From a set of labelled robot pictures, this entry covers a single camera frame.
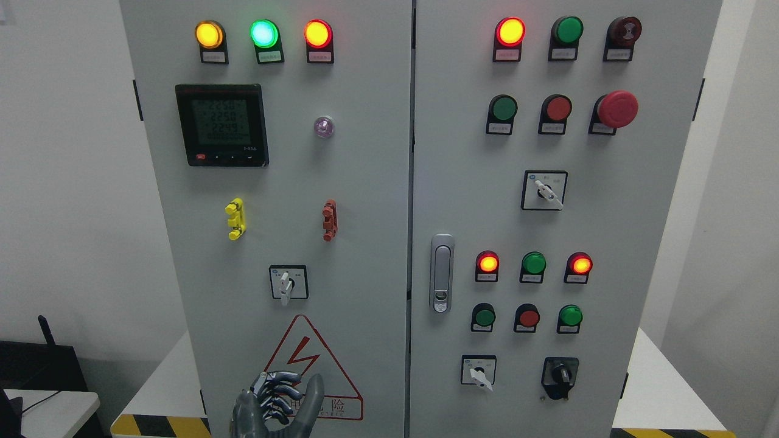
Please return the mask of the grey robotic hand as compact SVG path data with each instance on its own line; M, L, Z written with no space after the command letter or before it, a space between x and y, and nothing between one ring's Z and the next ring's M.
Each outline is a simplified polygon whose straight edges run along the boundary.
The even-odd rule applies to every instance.
M261 372L234 402L230 436L309 437L322 408L324 381L313 375L305 394L292 387L300 381L295 372Z

